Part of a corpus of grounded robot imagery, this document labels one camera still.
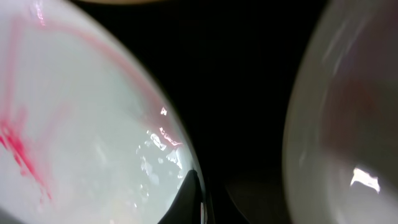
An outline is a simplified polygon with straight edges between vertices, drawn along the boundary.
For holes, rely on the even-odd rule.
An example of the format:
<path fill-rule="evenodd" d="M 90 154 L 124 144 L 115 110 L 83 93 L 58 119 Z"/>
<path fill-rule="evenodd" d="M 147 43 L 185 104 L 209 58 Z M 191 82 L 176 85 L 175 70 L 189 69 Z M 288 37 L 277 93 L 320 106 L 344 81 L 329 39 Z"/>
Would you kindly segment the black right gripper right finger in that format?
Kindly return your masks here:
<path fill-rule="evenodd" d="M 289 224 L 280 178 L 210 179 L 213 223 Z"/>

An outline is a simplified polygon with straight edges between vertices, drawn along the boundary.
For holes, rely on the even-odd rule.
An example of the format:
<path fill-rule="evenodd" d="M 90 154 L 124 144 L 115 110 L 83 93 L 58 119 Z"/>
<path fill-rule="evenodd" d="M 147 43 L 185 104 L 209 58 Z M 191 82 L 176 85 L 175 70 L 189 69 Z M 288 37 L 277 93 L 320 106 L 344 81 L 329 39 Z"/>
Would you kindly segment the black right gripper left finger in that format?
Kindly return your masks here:
<path fill-rule="evenodd" d="M 159 224 L 200 224 L 202 192 L 195 170 L 190 170 Z"/>

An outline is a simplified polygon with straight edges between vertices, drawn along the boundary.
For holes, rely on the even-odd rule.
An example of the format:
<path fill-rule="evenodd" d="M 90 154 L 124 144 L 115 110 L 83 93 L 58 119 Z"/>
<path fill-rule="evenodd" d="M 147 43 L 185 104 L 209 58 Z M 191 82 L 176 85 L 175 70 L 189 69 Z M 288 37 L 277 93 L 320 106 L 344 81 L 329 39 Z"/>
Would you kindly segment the light green plate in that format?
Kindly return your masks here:
<path fill-rule="evenodd" d="M 67 1 L 1 2 L 1 222 L 159 223 L 190 170 L 151 75 Z"/>
<path fill-rule="evenodd" d="M 397 222 L 397 2 L 331 1 L 285 120 L 293 223 Z"/>

